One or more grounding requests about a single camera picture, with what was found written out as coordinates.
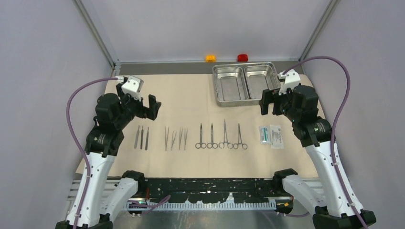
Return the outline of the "steel scalpel handle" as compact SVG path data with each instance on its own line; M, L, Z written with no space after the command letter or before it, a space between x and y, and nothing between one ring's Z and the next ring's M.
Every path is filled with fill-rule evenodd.
M134 149L136 149L137 145L138 145L139 133L140 133L140 125L138 125L138 129L136 131L136 137L135 137L135 141L134 141Z
M145 150L148 150L148 142L149 142L149 127L147 128L146 133Z
M140 149L143 149L143 135L144 135L144 127L141 128L141 138L140 138Z

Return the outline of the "steel forceps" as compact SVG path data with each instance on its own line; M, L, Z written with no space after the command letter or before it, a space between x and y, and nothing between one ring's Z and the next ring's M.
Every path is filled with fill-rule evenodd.
M167 146L168 146L168 138L169 138L169 126L165 127L165 151L167 151Z

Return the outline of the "steel mesh instrument tray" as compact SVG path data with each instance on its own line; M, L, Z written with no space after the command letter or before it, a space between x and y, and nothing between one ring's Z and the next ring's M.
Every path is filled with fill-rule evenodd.
M214 96L219 107L258 105L265 89L281 87L271 62L220 64L213 67Z

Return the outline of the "steel hemostat clamp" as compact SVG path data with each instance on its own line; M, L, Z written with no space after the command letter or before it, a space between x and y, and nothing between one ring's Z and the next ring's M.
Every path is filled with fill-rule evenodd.
M233 144L233 149L238 149L238 148L242 148L243 150L247 150L247 148L248 148L247 144L244 143L242 140L241 127L240 127L239 123L238 123L238 142Z

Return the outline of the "cream cloth wrap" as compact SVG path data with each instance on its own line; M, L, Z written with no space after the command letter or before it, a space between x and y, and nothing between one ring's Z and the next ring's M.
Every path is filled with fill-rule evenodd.
M127 170L139 171L146 177L173 178L270 178L275 171L292 168L304 178L317 177L316 169L294 136L291 122L284 116L261 115L258 105L219 107L213 92L211 74L144 75L141 95L147 104L152 94L161 102L157 119L135 118L124 129L124 140L109 171L118 177ZM196 149L202 123L203 142L210 142L213 124L214 141L223 141L224 119L228 141L238 142L238 123L247 150ZM136 131L140 125L137 148L134 149ZM281 126L284 149L273 149L260 144L259 127ZM140 149L141 128L144 127L143 149ZM165 151L165 127L169 126L167 151ZM149 127L148 150L145 150ZM188 129L184 151L184 132L179 150L179 130ZM172 132L177 136L171 150Z

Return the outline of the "curved steel scissors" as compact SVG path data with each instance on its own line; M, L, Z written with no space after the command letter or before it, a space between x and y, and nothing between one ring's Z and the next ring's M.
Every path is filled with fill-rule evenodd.
M199 131L199 141L195 144L196 149L205 149L207 144L203 142L203 126L200 123L200 131Z

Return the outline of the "long steel needle holder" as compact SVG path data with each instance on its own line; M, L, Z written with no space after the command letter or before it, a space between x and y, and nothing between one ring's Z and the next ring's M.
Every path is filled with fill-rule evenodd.
M224 149L225 147L227 147L228 149L233 149L234 148L233 144L228 141L228 134L227 134L226 120L225 119L224 119L223 125L224 125L223 141L218 143L218 147L220 149Z

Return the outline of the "straight steel scissors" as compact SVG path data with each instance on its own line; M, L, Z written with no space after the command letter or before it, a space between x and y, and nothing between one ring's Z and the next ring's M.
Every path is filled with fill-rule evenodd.
M211 129L210 129L210 142L207 143L207 148L208 148L208 149L217 149L217 148L218 148L218 144L214 141L213 124L211 124Z

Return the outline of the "green white sterile packet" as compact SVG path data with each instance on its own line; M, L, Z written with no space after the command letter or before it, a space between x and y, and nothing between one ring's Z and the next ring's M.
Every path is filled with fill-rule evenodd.
M260 144L270 145L271 144L270 127L268 125L260 126L259 133L260 133Z

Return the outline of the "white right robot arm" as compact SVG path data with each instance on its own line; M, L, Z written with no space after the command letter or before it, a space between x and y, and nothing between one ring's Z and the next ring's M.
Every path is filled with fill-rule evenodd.
M319 175L324 195L310 188L294 169L274 173L273 191L291 194L312 217L317 229L364 229L376 223L373 211L365 210L354 194L341 165L330 123L318 115L319 97L311 86L299 84L286 93L265 89L259 100L261 114L284 115L305 148Z

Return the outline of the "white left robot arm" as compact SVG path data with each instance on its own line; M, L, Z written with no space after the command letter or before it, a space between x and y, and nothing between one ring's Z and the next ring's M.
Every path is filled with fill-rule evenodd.
M85 168L73 207L57 229L111 229L120 210L132 197L146 193L143 173L126 171L115 190L102 200L109 171L124 139L123 129L134 117L155 120L161 106L149 95L143 105L139 92L143 81L129 79L116 85L117 93L107 93L97 100L95 125L86 138Z

